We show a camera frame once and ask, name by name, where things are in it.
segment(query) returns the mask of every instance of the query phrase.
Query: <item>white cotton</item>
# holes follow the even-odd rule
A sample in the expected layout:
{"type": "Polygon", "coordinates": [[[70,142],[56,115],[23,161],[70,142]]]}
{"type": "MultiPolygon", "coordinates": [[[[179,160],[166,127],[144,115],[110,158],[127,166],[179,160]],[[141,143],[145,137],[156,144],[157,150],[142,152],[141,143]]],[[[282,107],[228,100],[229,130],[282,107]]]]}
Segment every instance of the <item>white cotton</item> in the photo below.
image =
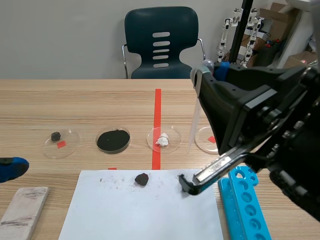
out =
{"type": "Polygon", "coordinates": [[[162,133],[160,137],[158,138],[158,141],[156,141],[156,145],[160,145],[161,147],[168,146],[169,140],[168,140],[168,135],[166,133],[162,133]]]}
{"type": "Polygon", "coordinates": [[[166,137],[160,137],[158,138],[158,141],[156,141],[155,144],[160,145],[161,147],[165,147],[165,146],[168,146],[169,141],[168,141],[168,138],[166,137]]]}
{"type": "Polygon", "coordinates": [[[161,138],[161,137],[166,138],[166,139],[169,138],[168,135],[167,135],[165,132],[160,135],[160,138],[161,138]]]}

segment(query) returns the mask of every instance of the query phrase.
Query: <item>black rock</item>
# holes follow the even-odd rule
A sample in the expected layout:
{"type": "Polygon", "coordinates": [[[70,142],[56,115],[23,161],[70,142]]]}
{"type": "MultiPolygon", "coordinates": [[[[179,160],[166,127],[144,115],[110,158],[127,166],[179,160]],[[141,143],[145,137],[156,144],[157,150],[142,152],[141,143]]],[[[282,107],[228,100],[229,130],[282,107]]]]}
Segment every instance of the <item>black rock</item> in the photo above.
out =
{"type": "Polygon", "coordinates": [[[148,183],[149,177],[147,174],[142,173],[135,177],[135,182],[141,186],[145,186],[148,183]]]}
{"type": "Polygon", "coordinates": [[[61,134],[58,131],[55,131],[54,133],[51,133],[51,141],[55,142],[58,141],[61,138],[61,134]]]}

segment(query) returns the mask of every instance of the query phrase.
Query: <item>white wooden block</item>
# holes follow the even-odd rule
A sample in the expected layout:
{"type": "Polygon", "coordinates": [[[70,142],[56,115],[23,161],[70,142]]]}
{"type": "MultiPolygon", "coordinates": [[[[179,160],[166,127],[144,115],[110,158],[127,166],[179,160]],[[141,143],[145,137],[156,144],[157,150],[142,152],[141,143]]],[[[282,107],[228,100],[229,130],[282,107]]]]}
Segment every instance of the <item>white wooden block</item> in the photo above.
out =
{"type": "Polygon", "coordinates": [[[0,221],[0,240],[30,240],[48,193],[44,186],[16,191],[0,221]]]}

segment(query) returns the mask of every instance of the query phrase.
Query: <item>black pole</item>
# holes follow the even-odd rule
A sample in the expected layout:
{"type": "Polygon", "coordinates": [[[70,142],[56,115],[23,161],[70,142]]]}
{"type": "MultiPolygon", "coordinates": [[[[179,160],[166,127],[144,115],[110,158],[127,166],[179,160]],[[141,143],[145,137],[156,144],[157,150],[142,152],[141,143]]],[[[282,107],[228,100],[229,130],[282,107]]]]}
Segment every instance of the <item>black pole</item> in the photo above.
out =
{"type": "Polygon", "coordinates": [[[241,8],[243,9],[241,21],[235,29],[235,34],[232,42],[232,47],[230,49],[229,62],[236,63],[242,38],[244,37],[245,30],[247,27],[248,18],[252,8],[252,3],[254,0],[243,0],[241,8]]]}

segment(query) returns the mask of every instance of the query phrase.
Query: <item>black powder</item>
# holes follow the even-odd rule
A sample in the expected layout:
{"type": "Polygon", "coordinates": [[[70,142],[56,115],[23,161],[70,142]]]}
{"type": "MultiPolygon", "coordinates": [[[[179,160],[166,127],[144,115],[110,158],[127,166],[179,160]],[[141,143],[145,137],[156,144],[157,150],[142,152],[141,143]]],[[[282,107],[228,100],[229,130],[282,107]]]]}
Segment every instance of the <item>black powder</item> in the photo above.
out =
{"type": "Polygon", "coordinates": [[[129,140],[130,135],[126,131],[113,130],[101,134],[96,144],[103,151],[117,154],[125,150],[122,148],[128,144],[129,140]]]}

